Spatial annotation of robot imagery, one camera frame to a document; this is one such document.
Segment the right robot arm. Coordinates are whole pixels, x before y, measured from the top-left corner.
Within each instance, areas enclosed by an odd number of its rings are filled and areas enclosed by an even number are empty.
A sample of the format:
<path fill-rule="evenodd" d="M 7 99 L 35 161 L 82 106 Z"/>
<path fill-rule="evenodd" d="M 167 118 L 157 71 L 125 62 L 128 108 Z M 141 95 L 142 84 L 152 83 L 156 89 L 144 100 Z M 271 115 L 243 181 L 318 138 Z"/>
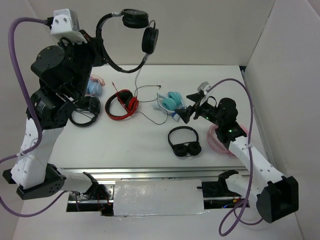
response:
<path fill-rule="evenodd" d="M 202 117 L 217 126 L 218 140 L 249 171 L 245 179 L 235 171 L 229 172 L 217 185 L 223 196 L 232 192 L 247 198 L 250 207 L 267 223 L 273 223 L 299 209 L 299 184 L 293 177 L 286 177 L 277 170 L 251 143 L 249 132 L 237 122 L 236 102 L 222 98 L 216 106 L 208 102 L 203 91 L 187 95 L 194 104 L 176 112 L 188 123 L 190 118 Z"/>

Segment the black taped headphones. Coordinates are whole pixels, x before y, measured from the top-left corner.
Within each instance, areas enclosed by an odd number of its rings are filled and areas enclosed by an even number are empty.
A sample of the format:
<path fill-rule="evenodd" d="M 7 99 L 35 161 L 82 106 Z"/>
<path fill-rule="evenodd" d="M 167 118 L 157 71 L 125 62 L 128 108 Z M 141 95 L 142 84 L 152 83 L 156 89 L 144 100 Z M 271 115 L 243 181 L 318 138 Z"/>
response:
<path fill-rule="evenodd" d="M 104 46 L 104 40 L 102 37 L 102 30 L 105 22 L 111 18 L 121 17 L 122 23 L 125 27 L 131 29 L 144 29 L 142 42 L 141 42 L 141 49 L 144 53 L 144 57 L 142 58 L 140 64 L 130 70 L 126 70 L 121 68 L 117 65 L 107 53 L 107 50 Z M 137 73 L 139 76 L 142 67 L 147 63 L 148 58 L 152 55 L 155 51 L 157 41 L 159 36 L 159 30 L 156 28 L 156 22 L 154 20 L 149 21 L 149 15 L 142 10 L 137 9 L 123 9 L 121 12 L 112 12 L 104 15 L 97 23 L 96 30 L 95 30 L 95 37 L 102 38 L 103 43 L 103 50 L 104 50 L 104 57 L 105 57 L 105 64 L 111 66 L 114 70 L 120 73 L 131 74 Z"/>

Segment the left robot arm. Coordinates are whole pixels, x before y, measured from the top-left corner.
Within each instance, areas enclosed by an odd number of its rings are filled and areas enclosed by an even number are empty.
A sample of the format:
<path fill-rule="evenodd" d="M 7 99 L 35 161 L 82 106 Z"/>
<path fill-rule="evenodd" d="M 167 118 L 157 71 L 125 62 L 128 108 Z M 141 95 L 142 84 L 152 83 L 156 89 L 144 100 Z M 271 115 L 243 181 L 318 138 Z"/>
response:
<path fill-rule="evenodd" d="M 106 63 L 106 50 L 99 31 L 95 37 L 84 30 L 82 43 L 61 37 L 58 44 L 44 48 L 31 65 L 39 78 L 39 89 L 28 94 L 26 129 L 13 168 L 3 177 L 17 185 L 23 200 L 47 198 L 59 191 L 81 193 L 86 199 L 98 195 L 98 182 L 87 172 L 71 173 L 49 163 L 55 142 L 77 110 L 93 115 L 83 124 L 89 127 L 100 114 L 101 103 L 86 94 L 93 67 Z"/>

